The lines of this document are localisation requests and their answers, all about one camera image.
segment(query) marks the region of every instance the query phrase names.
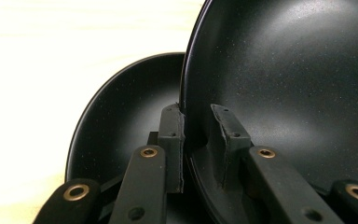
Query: light wood surface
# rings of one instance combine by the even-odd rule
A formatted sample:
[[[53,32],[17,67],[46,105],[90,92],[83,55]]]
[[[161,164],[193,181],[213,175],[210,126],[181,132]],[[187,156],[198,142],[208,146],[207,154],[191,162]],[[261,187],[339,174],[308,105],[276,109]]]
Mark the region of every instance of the light wood surface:
[[[202,0],[0,0],[0,223],[63,183],[81,113],[115,72],[186,51]]]

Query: handle hole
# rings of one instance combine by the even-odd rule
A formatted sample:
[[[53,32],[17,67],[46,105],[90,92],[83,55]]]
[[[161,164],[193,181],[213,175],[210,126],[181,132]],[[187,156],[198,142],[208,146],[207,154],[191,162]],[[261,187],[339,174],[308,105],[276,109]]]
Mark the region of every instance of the handle hole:
[[[141,219],[145,215],[145,210],[143,207],[132,208],[129,212],[129,219],[131,221],[136,221]]]
[[[319,212],[312,208],[303,208],[301,212],[307,219],[312,221],[320,222],[324,219]]]
[[[153,148],[145,148],[141,151],[141,156],[146,158],[155,157],[157,155],[158,151]]]
[[[268,159],[275,157],[275,152],[272,151],[271,149],[260,149],[257,151],[257,154],[261,157],[268,158]]]
[[[90,192],[89,186],[84,184],[76,184],[69,187],[65,191],[65,193],[63,194],[63,198],[66,201],[74,202],[86,197],[86,195],[89,194],[89,192]]]

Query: white background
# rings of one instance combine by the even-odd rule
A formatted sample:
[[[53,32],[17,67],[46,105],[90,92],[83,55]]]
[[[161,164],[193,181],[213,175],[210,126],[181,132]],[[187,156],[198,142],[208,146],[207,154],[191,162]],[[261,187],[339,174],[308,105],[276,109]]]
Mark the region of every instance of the white background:
[[[0,0],[0,223],[63,183],[81,113],[115,72],[186,51],[201,0]]]

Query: wooden table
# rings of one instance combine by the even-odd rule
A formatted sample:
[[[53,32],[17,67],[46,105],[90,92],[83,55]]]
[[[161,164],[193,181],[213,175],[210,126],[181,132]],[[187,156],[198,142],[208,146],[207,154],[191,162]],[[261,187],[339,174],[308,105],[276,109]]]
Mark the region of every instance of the wooden table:
[[[0,223],[34,220],[93,94],[130,63],[186,51],[202,3],[0,0]]]

